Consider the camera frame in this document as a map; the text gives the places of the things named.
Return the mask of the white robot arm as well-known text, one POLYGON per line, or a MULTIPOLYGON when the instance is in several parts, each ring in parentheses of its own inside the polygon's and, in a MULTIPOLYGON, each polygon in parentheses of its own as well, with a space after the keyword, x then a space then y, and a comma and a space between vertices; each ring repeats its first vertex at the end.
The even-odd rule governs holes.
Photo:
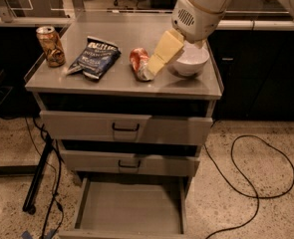
POLYGON ((156 76, 169 62, 182 52, 188 43, 201 43, 220 25, 230 9, 242 14, 257 11, 273 1, 294 20, 294 0, 175 0, 171 14, 171 27, 160 37, 148 59, 147 69, 156 76))

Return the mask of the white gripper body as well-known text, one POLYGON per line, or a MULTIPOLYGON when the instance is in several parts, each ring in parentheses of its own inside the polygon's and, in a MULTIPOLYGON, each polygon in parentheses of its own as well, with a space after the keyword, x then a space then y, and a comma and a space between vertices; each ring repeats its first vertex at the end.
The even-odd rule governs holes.
POLYGON ((189 0, 177 0, 171 15, 171 24, 185 40, 196 43, 213 33, 223 16, 223 12, 212 12, 189 0))

